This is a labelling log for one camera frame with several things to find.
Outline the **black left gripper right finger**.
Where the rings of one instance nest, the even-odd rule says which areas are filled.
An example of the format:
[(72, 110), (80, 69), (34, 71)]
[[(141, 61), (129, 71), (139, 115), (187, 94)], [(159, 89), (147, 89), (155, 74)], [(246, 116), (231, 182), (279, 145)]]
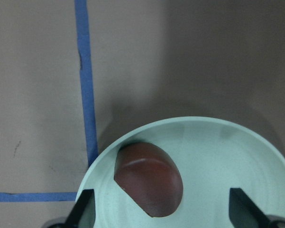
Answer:
[(235, 228), (272, 228), (269, 218), (241, 188), (230, 188), (229, 218)]

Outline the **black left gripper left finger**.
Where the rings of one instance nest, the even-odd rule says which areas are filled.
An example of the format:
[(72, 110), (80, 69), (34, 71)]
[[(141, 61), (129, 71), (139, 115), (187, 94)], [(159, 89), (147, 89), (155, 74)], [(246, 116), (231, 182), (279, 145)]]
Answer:
[(94, 189), (83, 190), (65, 221), (66, 228), (92, 228), (95, 224)]

